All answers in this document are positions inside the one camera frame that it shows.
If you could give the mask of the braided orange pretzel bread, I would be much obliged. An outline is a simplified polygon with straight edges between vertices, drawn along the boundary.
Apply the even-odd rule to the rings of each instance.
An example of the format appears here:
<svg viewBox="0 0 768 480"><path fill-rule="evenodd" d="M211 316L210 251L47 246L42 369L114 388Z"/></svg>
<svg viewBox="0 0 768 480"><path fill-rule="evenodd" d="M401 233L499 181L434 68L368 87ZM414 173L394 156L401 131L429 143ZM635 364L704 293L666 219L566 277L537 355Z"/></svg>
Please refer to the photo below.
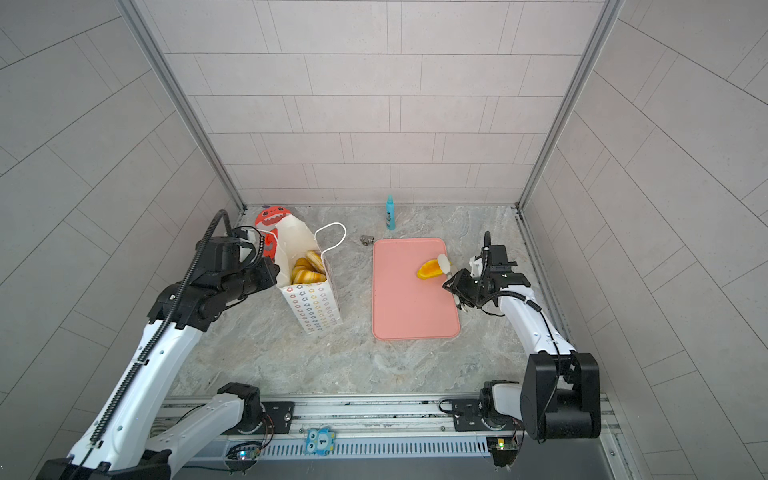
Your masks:
<svg viewBox="0 0 768 480"><path fill-rule="evenodd" d="M323 283L326 280L325 274L304 268L296 269L292 274L292 283L296 285Z"/></svg>

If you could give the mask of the white food tongs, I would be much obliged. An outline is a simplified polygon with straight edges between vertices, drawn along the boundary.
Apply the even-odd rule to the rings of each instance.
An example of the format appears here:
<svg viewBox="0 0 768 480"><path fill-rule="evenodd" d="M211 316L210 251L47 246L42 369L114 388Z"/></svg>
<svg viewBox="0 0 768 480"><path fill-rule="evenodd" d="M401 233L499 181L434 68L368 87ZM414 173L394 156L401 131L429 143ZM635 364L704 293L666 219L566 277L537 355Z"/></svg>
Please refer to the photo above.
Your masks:
<svg viewBox="0 0 768 480"><path fill-rule="evenodd" d="M475 280L476 258L470 258L468 268L456 271L452 269L451 262L445 254L440 254L437 257L437 262L441 272L446 276L442 288L452 295L456 308L460 311L467 311L469 307L473 307L474 304L470 297L472 284Z"/></svg>

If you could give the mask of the white paper bag with print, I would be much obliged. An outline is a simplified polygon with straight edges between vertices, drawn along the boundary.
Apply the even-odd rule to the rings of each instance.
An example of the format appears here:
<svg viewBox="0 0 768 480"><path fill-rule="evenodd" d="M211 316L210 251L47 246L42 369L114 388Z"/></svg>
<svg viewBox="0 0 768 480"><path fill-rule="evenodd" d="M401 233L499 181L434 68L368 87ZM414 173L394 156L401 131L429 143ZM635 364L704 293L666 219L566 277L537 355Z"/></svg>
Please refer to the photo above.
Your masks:
<svg viewBox="0 0 768 480"><path fill-rule="evenodd" d="M346 226L332 222L315 231L297 217L288 215L277 224L278 240L275 256L280 267L277 287L307 334L329 330L342 324L333 290L327 254L338 248L347 237ZM327 280L315 284L293 284L296 260L309 250L317 251L323 260Z"/></svg>

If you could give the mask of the orange half-round bread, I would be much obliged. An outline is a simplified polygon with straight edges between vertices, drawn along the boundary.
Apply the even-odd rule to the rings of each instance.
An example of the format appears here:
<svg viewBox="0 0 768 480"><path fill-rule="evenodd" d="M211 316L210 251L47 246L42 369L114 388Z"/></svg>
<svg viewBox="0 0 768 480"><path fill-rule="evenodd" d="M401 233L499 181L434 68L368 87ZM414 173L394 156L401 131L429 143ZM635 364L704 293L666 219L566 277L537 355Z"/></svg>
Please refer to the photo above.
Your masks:
<svg viewBox="0 0 768 480"><path fill-rule="evenodd" d="M421 280L428 280L431 278L439 277L444 274L445 272L441 267L441 264L438 259L432 259L425 262L417 270L417 277Z"/></svg>

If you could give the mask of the lumpy yellow long bread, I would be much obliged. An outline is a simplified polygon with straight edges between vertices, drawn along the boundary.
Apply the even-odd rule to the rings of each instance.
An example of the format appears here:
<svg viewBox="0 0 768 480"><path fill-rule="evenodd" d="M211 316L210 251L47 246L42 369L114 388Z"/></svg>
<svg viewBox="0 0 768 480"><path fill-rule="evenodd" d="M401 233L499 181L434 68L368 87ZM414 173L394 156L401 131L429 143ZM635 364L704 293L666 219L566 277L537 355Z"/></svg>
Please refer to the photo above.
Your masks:
<svg viewBox="0 0 768 480"><path fill-rule="evenodd" d="M313 264L309 260L307 260L305 257L301 257L301 258L297 259L296 263L295 263L295 267L300 267L300 268L303 268L303 269L308 269L308 270L314 271Z"/></svg>

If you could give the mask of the ring-shaped yellow bread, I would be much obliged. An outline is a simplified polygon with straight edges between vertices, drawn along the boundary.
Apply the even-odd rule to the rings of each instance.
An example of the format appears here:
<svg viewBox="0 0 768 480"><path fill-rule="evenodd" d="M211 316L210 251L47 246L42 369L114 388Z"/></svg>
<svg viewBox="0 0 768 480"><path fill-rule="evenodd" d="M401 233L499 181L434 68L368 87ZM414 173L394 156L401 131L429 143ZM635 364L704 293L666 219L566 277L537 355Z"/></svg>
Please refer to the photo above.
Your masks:
<svg viewBox="0 0 768 480"><path fill-rule="evenodd" d="M305 258L307 261L312 265L312 268L323 275L326 274L325 266L323 263L323 260L321 258L321 255L314 250L309 250L305 254Z"/></svg>

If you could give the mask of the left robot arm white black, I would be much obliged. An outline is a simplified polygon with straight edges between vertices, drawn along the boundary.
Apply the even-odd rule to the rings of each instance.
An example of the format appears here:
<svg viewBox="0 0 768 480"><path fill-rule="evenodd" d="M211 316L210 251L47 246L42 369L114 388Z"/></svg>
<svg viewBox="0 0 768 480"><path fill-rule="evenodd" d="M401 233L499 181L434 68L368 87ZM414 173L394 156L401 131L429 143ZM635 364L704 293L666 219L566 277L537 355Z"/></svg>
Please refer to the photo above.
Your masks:
<svg viewBox="0 0 768 480"><path fill-rule="evenodd" d="M63 458L46 461L40 479L170 479L220 434L263 426L257 387L230 382L165 433L155 422L181 366L212 323L250 295L274 287L279 266L264 253L268 232L232 227L218 211L183 279L148 313L142 338L94 423Z"/></svg>

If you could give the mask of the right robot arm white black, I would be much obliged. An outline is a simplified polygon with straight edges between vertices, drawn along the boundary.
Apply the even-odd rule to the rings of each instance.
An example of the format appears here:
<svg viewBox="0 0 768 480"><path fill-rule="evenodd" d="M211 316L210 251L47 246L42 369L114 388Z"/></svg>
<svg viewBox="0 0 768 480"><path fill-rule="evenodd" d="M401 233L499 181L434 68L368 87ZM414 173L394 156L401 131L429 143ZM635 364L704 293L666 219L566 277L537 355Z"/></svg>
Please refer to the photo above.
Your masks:
<svg viewBox="0 0 768 480"><path fill-rule="evenodd" d="M486 232L480 253L442 285L458 309L477 309L508 320L528 355L522 381L485 383L476 414L487 429L516 428L539 442L597 438L601 433L597 361L560 334L516 266L506 247L494 244Z"/></svg>

